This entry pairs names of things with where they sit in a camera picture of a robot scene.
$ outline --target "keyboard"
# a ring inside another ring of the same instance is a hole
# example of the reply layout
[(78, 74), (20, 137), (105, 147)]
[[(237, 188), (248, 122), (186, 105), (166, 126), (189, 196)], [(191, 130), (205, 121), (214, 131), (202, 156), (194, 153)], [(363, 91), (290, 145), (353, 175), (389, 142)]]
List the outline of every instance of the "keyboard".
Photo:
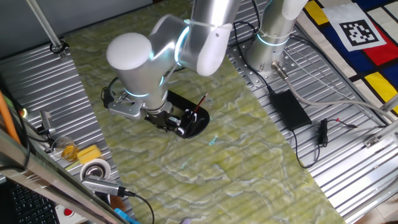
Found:
[(8, 218), (9, 223), (59, 224), (55, 206), (51, 200), (10, 181), (0, 184), (0, 191), (1, 203), (7, 200), (8, 207), (13, 208), (13, 212), (10, 210), (4, 214), (10, 216)]

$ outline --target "black power adapter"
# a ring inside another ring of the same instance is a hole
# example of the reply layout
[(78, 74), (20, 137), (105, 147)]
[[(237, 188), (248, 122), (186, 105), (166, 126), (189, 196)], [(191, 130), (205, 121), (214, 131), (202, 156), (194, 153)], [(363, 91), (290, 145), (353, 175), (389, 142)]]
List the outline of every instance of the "black power adapter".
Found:
[(269, 99), (289, 131), (312, 124), (311, 119), (301, 107), (296, 97), (294, 97), (291, 90), (281, 93), (272, 91)]

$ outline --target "roll of tape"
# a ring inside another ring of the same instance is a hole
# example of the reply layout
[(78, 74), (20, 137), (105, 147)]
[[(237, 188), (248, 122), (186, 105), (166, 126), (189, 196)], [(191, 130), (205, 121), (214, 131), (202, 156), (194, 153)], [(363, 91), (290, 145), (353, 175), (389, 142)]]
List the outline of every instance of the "roll of tape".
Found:
[(103, 159), (93, 159), (81, 168), (80, 180), (83, 180), (86, 175), (109, 178), (111, 176), (111, 166)]

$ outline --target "red square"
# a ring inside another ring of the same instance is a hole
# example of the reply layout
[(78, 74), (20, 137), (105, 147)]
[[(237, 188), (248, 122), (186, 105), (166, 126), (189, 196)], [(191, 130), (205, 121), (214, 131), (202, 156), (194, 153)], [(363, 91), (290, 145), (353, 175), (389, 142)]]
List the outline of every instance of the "red square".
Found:
[(377, 25), (374, 26), (387, 44), (364, 49), (363, 51), (365, 51), (368, 57), (378, 66), (398, 58), (398, 47), (377, 27)]

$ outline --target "blue square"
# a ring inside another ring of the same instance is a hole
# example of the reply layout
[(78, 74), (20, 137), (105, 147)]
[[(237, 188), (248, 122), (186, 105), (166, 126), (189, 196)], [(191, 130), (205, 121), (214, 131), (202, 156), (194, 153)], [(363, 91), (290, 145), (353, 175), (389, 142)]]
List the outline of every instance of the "blue square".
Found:
[(398, 87), (398, 64), (383, 69), (382, 73), (395, 88)]
[(376, 6), (383, 6), (389, 2), (389, 0), (356, 0), (353, 2), (356, 2), (362, 10), (367, 11), (368, 9), (374, 8)]
[(374, 69), (372, 62), (365, 57), (362, 50), (354, 50), (352, 52), (347, 50), (332, 26), (323, 28), (322, 32), (330, 41), (332, 46), (334, 46), (334, 48), (357, 73), (366, 73)]

